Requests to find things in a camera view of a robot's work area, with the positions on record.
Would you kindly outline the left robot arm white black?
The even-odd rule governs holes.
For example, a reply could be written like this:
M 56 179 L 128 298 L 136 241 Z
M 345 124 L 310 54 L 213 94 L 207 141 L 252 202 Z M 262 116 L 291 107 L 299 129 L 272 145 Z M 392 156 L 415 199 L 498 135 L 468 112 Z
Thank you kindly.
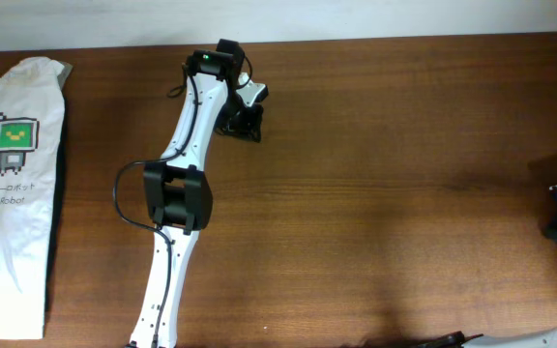
M 142 159 L 143 186 L 154 255 L 131 347 L 174 347 L 187 267 L 213 210 L 204 171 L 214 134 L 260 142 L 269 91 L 252 80 L 252 64 L 236 42 L 196 50 L 183 65 L 183 109 L 168 146 L 157 159 Z

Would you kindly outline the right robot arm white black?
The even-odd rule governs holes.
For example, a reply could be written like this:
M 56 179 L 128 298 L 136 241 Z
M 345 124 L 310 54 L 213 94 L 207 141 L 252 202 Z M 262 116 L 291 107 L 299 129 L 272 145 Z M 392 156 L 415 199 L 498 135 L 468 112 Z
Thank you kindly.
M 413 344 L 417 348 L 557 348 L 557 328 L 510 337 L 455 332 Z

